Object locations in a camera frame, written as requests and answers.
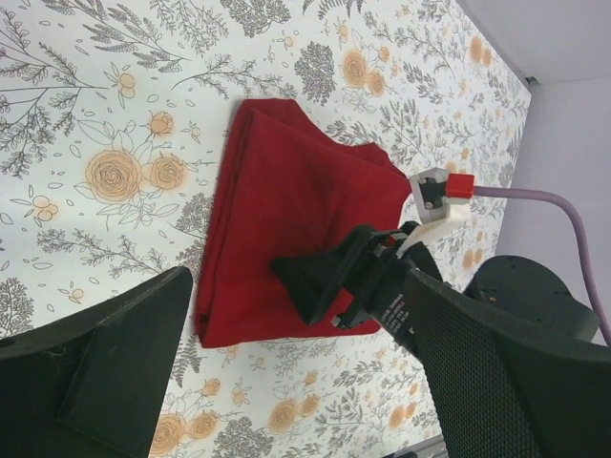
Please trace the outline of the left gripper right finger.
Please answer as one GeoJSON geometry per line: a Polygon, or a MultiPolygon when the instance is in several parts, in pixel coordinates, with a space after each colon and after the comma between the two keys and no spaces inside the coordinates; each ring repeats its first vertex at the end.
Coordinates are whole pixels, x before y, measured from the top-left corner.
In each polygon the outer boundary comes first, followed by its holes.
{"type": "Polygon", "coordinates": [[[418,346],[452,457],[606,457],[610,350],[534,326],[443,320],[418,346]]]}

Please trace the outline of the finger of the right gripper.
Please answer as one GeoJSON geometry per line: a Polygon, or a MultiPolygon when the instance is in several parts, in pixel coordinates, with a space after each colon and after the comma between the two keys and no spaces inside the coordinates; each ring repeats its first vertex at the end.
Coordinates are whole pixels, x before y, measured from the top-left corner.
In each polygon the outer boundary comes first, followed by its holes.
{"type": "Polygon", "coordinates": [[[279,257],[271,270],[282,283],[302,322],[319,323],[344,289],[347,255],[340,250],[279,257]]]}

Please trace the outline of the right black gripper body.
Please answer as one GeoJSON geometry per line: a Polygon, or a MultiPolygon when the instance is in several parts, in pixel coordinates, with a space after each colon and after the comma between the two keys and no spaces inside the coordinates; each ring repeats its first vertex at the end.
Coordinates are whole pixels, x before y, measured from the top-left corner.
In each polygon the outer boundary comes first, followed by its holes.
{"type": "Polygon", "coordinates": [[[405,278],[413,268],[426,264],[430,253],[423,245],[416,245],[413,255],[397,254],[417,227],[416,223],[405,223],[398,229],[377,231],[361,225],[340,244],[337,250],[344,258],[339,284],[351,295],[351,301],[333,318],[336,328],[348,331],[374,321],[400,347],[410,353],[417,351],[405,278]]]}

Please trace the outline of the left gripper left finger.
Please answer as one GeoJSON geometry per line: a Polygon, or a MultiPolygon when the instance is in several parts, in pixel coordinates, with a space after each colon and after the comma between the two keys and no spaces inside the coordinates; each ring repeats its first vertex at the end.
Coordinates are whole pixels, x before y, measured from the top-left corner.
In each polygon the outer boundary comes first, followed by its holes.
{"type": "Polygon", "coordinates": [[[1,342],[4,457],[145,457],[191,298],[174,267],[1,342]]]}

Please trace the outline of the dark red t-shirt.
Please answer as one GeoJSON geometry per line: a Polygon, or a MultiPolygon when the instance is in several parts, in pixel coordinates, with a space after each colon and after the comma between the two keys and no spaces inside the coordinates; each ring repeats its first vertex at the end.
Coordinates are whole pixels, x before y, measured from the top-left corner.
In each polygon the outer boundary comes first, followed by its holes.
{"type": "Polygon", "coordinates": [[[225,145],[200,273],[201,345],[338,336],[329,321],[303,323],[271,262],[332,249],[360,224],[396,228],[410,192],[377,145],[331,140],[293,100],[243,101],[225,145]]]}

